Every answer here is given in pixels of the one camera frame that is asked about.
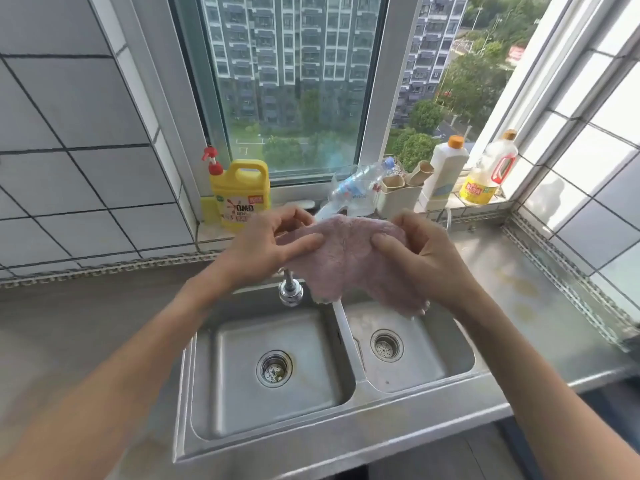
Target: yellow label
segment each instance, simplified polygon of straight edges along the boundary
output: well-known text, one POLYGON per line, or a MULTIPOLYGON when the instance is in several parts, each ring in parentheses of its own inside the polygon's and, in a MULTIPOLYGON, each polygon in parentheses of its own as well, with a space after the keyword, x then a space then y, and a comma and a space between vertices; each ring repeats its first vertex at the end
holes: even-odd
POLYGON ((264 195, 217 195, 216 200, 223 225, 245 224, 254 213, 267 208, 264 195))
POLYGON ((468 202, 484 205, 489 203, 496 190, 498 187, 487 187, 467 177, 460 189, 460 197, 468 202))

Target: double basin sink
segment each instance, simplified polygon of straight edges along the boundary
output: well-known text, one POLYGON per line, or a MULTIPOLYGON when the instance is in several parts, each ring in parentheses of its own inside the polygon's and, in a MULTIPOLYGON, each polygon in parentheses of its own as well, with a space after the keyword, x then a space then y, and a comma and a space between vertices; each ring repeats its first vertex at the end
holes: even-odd
POLYGON ((277 285, 217 303, 185 349, 174 461, 459 380, 476 362, 435 304, 407 318, 357 291, 318 305, 305 288, 288 308, 277 285))

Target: person's left hand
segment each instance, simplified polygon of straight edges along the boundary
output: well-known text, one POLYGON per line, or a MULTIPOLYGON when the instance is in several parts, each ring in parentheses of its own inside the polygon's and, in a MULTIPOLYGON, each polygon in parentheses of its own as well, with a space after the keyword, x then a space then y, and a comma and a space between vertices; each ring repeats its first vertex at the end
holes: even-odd
POLYGON ((309 234, 290 244, 276 244, 277 234, 308 226, 313 216, 295 205, 260 212, 249 219, 231 246, 192 278, 198 294, 210 289, 228 292, 260 282, 281 268, 286 261, 315 251, 324 243, 322 234, 309 234))

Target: drain strainer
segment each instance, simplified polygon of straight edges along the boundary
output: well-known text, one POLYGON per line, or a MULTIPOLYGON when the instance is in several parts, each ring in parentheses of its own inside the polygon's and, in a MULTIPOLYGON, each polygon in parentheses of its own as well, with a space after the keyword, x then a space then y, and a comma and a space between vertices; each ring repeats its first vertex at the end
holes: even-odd
POLYGON ((371 349, 380 360, 395 362, 402 357, 404 345, 396 332, 383 328, 371 336, 371 349))
POLYGON ((280 387, 291 377, 291 358, 282 350, 272 350, 260 357, 256 374, 263 386, 280 387))

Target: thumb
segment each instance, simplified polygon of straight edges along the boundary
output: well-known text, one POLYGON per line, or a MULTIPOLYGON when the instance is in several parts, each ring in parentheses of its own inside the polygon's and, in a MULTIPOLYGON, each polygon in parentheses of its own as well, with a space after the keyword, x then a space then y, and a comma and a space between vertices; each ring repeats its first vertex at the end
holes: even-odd
POLYGON ((384 256, 398 264, 408 274, 415 268, 416 259, 419 259, 410 249, 388 234, 373 234, 371 237, 373 247, 379 250, 384 256))
POLYGON ((296 239, 290 244, 285 244, 280 247, 280 256, 283 261, 289 261, 303 254, 315 251, 324 244, 324 235, 315 233, 308 234, 296 239))

